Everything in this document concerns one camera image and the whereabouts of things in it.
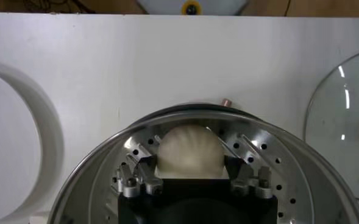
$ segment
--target screw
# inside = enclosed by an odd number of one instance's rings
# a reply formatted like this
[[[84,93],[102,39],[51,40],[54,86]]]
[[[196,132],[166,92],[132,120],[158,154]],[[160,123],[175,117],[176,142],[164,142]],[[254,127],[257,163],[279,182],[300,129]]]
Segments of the screw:
[[[137,180],[135,178],[131,177],[127,180],[126,183],[129,187],[134,187],[137,183]]]
[[[159,194],[161,194],[162,193],[162,190],[158,187],[158,188],[156,188],[156,189],[154,189],[154,191],[153,191],[153,194],[154,195],[159,195]]]
[[[268,180],[259,180],[259,186],[262,188],[269,188],[270,184]]]

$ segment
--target metal bracket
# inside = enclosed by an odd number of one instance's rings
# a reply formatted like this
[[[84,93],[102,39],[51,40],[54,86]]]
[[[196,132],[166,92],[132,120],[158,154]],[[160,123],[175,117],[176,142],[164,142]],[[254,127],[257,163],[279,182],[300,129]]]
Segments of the metal bracket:
[[[137,171],[140,174],[141,181],[145,184],[145,189],[149,195],[160,195],[163,190],[163,180],[155,177],[153,171],[146,163],[139,163]]]
[[[238,176],[230,182],[231,191],[237,196],[245,196],[249,193],[249,181],[254,176],[254,170],[247,164],[240,166]]]
[[[271,171],[270,168],[262,166],[258,170],[259,184],[255,187],[255,196],[258,198],[269,199],[272,198],[272,192],[270,188]]]
[[[140,195],[140,184],[132,175],[129,165],[121,165],[117,170],[118,191],[122,192],[127,198],[137,197]]]

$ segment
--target white object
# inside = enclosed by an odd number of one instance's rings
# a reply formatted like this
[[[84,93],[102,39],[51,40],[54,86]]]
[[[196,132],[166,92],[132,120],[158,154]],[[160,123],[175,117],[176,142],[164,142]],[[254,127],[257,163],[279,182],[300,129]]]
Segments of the white object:
[[[0,13],[0,72],[37,84],[63,131],[62,171],[37,211],[103,140],[178,103],[226,97],[301,138],[316,86],[357,53],[359,18]]]
[[[40,171],[34,118],[20,95],[0,79],[0,219],[23,204]]]
[[[202,15],[235,15],[248,0],[138,0],[149,14],[181,15],[189,4],[196,4]]]
[[[218,137],[201,126],[179,126],[162,139],[157,152],[160,178],[215,179],[224,170],[224,149]]]

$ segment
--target metal pot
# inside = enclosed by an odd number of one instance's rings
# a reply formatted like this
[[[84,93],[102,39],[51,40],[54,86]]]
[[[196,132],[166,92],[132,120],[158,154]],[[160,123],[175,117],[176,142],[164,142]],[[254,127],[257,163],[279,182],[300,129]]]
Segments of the metal pot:
[[[161,138],[183,124],[213,131],[227,155],[242,158],[254,169],[271,168],[277,223],[359,223],[355,197],[315,150],[251,114],[210,104],[158,111],[104,141],[69,176],[48,223],[117,223],[115,170],[121,163],[133,169],[140,158],[156,154]]]

